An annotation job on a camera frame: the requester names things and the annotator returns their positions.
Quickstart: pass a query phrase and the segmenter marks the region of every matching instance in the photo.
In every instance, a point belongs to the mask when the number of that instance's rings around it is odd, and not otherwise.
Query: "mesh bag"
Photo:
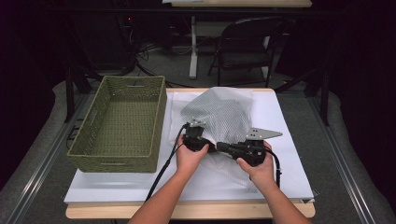
[[[174,99],[174,121],[180,122],[178,128],[194,119],[206,123],[203,137],[214,145],[217,142],[237,143],[246,140],[251,127],[250,108],[252,91],[235,88],[214,87],[188,102],[188,99]],[[201,164],[220,174],[230,177],[234,182],[252,189],[248,175],[229,157],[219,152],[207,154]]]

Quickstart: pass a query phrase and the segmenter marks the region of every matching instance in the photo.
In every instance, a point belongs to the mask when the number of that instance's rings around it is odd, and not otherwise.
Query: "cable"
[[[146,202],[149,198],[151,198],[152,192],[153,192],[153,191],[155,190],[155,188],[157,187],[158,182],[160,181],[161,177],[163,176],[163,173],[165,172],[166,168],[168,168],[169,164],[171,163],[172,157],[175,155],[176,151],[177,151],[181,146],[183,146],[183,144],[182,144],[182,145],[180,145],[180,146],[177,147],[177,140],[178,140],[178,138],[180,137],[180,134],[181,134],[181,132],[183,131],[183,129],[187,128],[188,125],[189,125],[189,123],[184,124],[184,125],[180,128],[180,131],[178,131],[178,134],[177,134],[177,137],[176,137],[176,140],[175,140],[175,144],[174,144],[174,146],[173,146],[173,148],[172,148],[171,154],[169,155],[168,160],[167,160],[166,163],[163,165],[163,168],[161,169],[161,171],[158,173],[157,177],[155,178],[154,183],[152,184],[151,189],[150,189],[149,192],[148,192],[148,196],[147,196],[145,202]]]
[[[269,154],[273,155],[275,158],[275,164],[276,164],[276,184],[280,188],[280,175],[282,175],[282,170],[280,169],[280,163],[279,159],[277,158],[277,155],[268,147],[264,147],[264,150],[268,152]]]

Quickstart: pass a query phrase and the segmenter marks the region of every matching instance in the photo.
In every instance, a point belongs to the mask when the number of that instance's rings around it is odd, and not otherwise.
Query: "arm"
[[[276,224],[311,223],[276,185],[271,154],[266,153],[264,162],[256,167],[251,167],[241,158],[238,158],[237,162],[242,170],[250,175],[251,181],[268,202]]]
[[[177,145],[183,144],[182,137]],[[184,145],[177,150],[177,170],[172,177],[146,201],[134,216],[129,220],[132,223],[168,223],[180,198],[181,192],[189,182],[191,176],[198,168],[200,160],[204,157],[209,145],[200,151],[193,152]]]

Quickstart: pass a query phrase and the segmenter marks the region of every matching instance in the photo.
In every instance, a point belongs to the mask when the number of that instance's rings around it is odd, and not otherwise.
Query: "forearm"
[[[259,191],[264,196],[274,217],[276,224],[283,223],[311,223],[286,197],[286,195],[277,187],[277,185],[271,184],[259,188]]]
[[[176,172],[140,207],[128,223],[168,223],[190,177],[191,174]]]

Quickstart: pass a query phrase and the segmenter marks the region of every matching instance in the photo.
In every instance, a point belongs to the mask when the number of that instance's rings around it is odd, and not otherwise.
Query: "metal bracket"
[[[247,140],[264,140],[281,135],[283,135],[283,133],[258,128],[250,128],[247,132]]]

